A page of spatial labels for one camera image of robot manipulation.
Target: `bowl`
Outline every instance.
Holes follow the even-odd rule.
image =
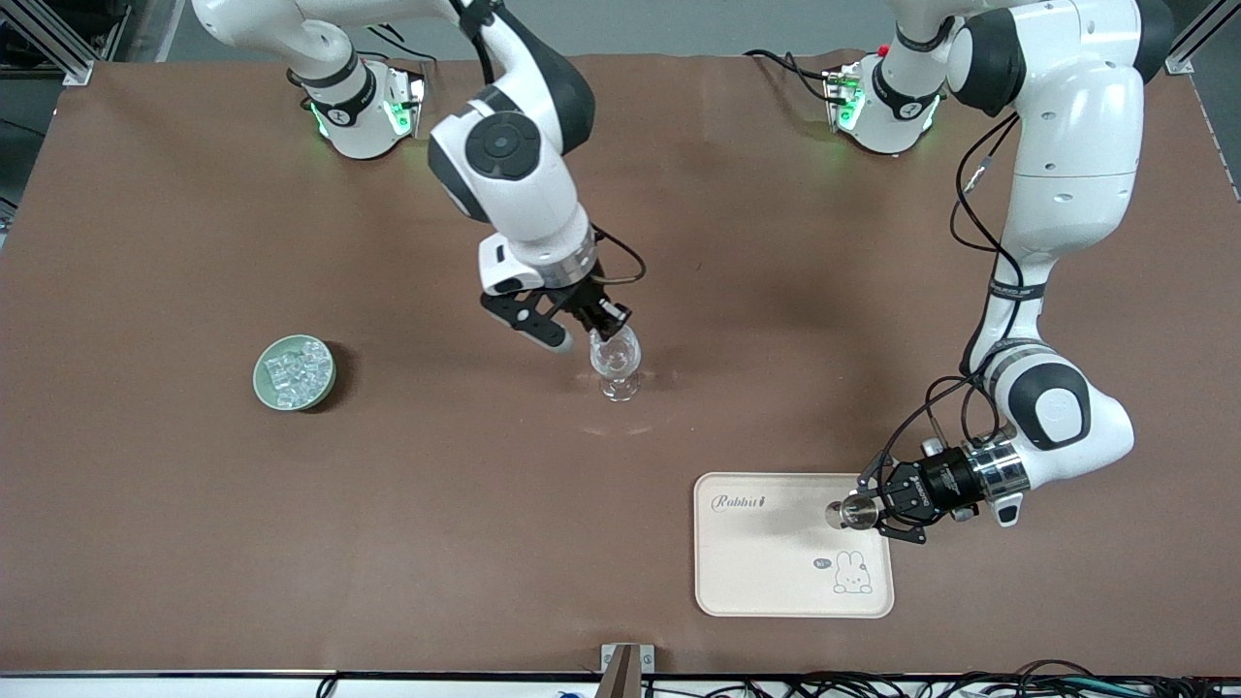
[[[272,384],[272,374],[267,368],[268,359],[277,359],[284,354],[294,354],[297,358],[303,358],[303,347],[307,342],[316,343],[326,353],[326,381],[315,380],[314,383],[307,383],[309,385],[309,395],[300,399],[293,400],[292,402],[280,401],[280,390],[276,389]],[[331,355],[331,349],[328,348],[326,343],[309,334],[293,334],[285,337],[284,339],[278,339],[272,343],[271,347],[263,350],[263,354],[258,358],[258,363],[254,364],[254,395],[258,397],[259,402],[267,405],[268,407],[279,412],[297,412],[300,410],[307,410],[314,407],[324,397],[331,392],[331,386],[336,383],[336,360]]]

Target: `glass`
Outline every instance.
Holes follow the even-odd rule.
[[[598,330],[591,330],[591,365],[599,374],[599,389],[613,402],[633,400],[640,388],[638,366],[642,347],[633,328],[620,328],[612,339],[603,342]]]

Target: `metal frame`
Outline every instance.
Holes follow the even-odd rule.
[[[1164,62],[1170,75],[1189,75],[1194,72],[1190,58],[1203,47],[1207,39],[1215,35],[1232,15],[1241,10],[1241,0],[1215,0],[1189,22],[1185,31],[1172,43],[1172,52]]]
[[[46,2],[0,0],[0,15],[12,22],[17,32],[37,46],[47,60],[65,71],[66,86],[83,86],[91,82],[94,62],[103,57]],[[113,40],[118,36],[120,31],[109,35],[109,43],[114,43]]]

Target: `tabletop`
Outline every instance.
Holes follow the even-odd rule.
[[[490,230],[424,140],[477,66],[436,66],[421,139],[372,161],[318,138],[276,63],[101,65],[65,92],[0,255],[0,668],[576,671],[640,641],[679,672],[1241,673],[1241,215],[1188,78],[1148,87],[1133,205],[1056,268],[1042,323],[1128,407],[1133,453],[1013,529],[894,544],[881,620],[716,619],[694,482],[858,472],[954,370],[990,260],[948,236],[952,175],[990,120],[947,103],[880,156],[751,58],[575,62],[598,98],[580,197],[650,265],[613,296],[644,350],[622,405],[585,342],[541,351],[478,306]],[[997,226],[1013,150],[973,195]],[[341,363],[314,414],[251,390],[293,333]]]

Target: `green bowl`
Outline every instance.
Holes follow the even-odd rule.
[[[263,365],[268,359],[279,356],[285,351],[293,351],[294,354],[302,353],[302,345],[307,342],[319,342],[328,348],[328,385],[325,385],[318,395],[315,395],[309,402],[298,407],[280,407],[277,405],[277,390],[272,385],[272,376],[267,373],[267,366]],[[325,342],[309,334],[293,334],[285,337],[284,339],[278,339],[272,343],[271,347],[263,350],[263,354],[258,358],[258,363],[254,364],[254,395],[258,400],[267,405],[268,407],[278,412],[297,412],[299,410],[307,410],[314,407],[324,397],[331,392],[331,386],[336,384],[336,359],[331,355],[331,348],[328,347]]]

